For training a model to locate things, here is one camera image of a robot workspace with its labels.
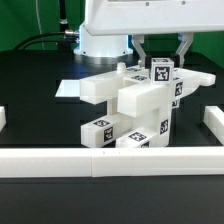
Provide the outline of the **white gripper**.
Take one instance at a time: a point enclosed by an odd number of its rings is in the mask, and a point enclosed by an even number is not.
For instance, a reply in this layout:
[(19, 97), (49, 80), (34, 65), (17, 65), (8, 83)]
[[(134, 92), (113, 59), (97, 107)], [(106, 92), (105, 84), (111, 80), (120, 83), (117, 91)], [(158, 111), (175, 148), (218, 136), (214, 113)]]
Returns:
[(145, 69), (151, 68), (152, 56), (138, 34), (179, 33), (171, 59), (182, 68), (193, 43), (190, 32), (224, 31), (224, 0), (86, 0), (85, 27), (91, 35), (133, 35), (138, 64)]

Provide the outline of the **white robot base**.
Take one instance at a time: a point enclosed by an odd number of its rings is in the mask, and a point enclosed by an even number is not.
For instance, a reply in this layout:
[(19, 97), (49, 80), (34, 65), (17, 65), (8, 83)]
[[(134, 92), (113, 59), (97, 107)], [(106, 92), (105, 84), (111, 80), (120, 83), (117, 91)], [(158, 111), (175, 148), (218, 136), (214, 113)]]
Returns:
[(74, 49), (76, 61), (90, 64), (116, 64), (133, 55), (127, 35), (92, 36), (82, 23), (79, 27), (79, 44)]

